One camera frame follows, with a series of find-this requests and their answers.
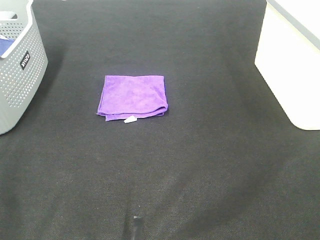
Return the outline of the grey perforated plastic basket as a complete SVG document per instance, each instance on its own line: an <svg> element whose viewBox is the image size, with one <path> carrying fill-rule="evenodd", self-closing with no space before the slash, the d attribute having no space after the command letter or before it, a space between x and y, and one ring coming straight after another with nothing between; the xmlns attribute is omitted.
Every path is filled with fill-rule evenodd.
<svg viewBox="0 0 320 240"><path fill-rule="evenodd" d="M20 120L44 77L48 58L31 0L0 2L0 35L14 43L0 56L0 133Z"/></svg>

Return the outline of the blue cloth in basket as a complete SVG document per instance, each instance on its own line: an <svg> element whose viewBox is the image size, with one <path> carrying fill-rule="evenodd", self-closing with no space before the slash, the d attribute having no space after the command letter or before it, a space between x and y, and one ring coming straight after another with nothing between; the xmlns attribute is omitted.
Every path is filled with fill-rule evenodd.
<svg viewBox="0 0 320 240"><path fill-rule="evenodd" d="M7 49L14 43L14 39L7 38L3 35L0 36L0 56L2 56Z"/></svg>

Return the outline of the purple folded microfiber towel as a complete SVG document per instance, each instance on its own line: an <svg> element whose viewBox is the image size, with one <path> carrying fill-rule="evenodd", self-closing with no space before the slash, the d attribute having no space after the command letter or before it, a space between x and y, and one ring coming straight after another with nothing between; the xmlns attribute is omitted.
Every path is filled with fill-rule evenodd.
<svg viewBox="0 0 320 240"><path fill-rule="evenodd" d="M106 75L96 114L108 122L163 116L168 108L163 76Z"/></svg>

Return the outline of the white plastic storage box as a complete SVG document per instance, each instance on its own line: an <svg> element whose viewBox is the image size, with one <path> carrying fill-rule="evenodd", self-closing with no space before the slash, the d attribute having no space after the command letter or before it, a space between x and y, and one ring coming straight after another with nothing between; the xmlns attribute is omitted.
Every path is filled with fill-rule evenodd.
<svg viewBox="0 0 320 240"><path fill-rule="evenodd" d="M320 128L320 2L268 0L254 60L291 123Z"/></svg>

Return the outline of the black table mat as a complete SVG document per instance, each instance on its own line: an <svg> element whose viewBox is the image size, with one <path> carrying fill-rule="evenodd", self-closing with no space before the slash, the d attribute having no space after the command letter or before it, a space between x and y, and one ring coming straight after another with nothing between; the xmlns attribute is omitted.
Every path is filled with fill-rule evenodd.
<svg viewBox="0 0 320 240"><path fill-rule="evenodd" d="M263 0L36 0L48 57L0 138L3 240L317 240L320 133L254 59ZM97 115L105 76L163 76L162 116Z"/></svg>

